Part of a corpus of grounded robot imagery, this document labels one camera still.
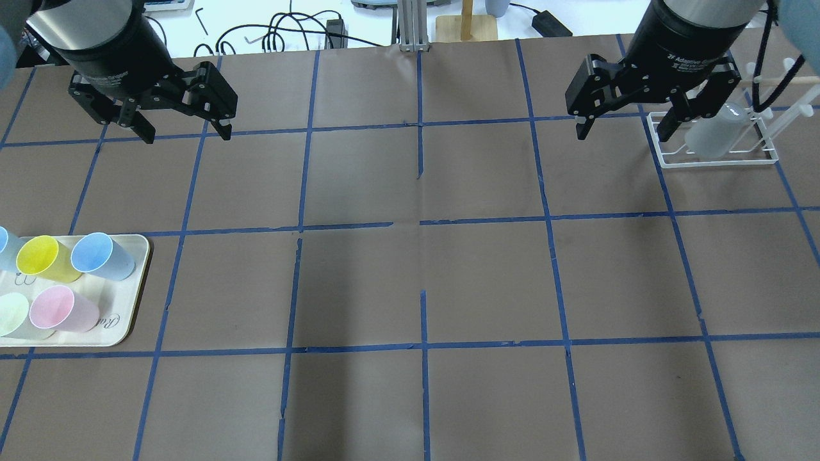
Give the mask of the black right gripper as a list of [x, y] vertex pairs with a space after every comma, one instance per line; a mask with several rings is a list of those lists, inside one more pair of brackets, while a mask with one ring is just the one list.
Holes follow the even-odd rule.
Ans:
[[741, 81], [734, 59], [725, 55], [756, 12], [755, 1], [650, 2], [624, 58], [587, 55], [566, 88], [577, 139], [585, 140], [598, 117], [626, 106], [633, 93], [639, 103], [669, 99], [657, 129], [661, 142], [684, 122], [716, 116]]

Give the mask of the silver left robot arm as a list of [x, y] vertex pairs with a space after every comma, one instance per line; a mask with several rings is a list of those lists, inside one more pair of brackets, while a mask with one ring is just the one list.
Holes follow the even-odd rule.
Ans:
[[232, 137], [238, 96], [217, 66], [183, 70], [144, 15], [142, 1], [3, 1], [2, 86], [22, 53], [24, 31], [73, 68], [68, 93], [94, 122], [129, 129], [152, 144], [145, 110], [173, 110]]

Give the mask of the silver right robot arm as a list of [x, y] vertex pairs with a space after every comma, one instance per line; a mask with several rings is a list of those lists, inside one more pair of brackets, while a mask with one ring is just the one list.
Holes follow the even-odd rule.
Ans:
[[761, 113], [809, 64], [818, 70], [817, 1], [652, 1], [624, 57], [608, 62], [589, 54], [566, 89], [566, 111], [576, 117], [578, 140], [595, 120], [630, 103], [671, 103], [658, 135], [667, 141], [684, 122], [717, 116], [740, 84], [728, 51], [763, 8], [766, 24], [753, 76], [764, 64], [771, 26], [778, 22], [799, 51], [796, 63], [764, 101], [753, 83], [753, 110]]

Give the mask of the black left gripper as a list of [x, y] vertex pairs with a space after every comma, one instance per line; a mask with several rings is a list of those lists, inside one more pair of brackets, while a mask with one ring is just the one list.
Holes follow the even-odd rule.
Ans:
[[[156, 129], [140, 113], [144, 93], [178, 76], [140, 1], [40, 1], [29, 26], [74, 68], [68, 93], [95, 122], [117, 123], [153, 144]], [[213, 62], [181, 74], [183, 113], [207, 120], [225, 141], [238, 96]]]

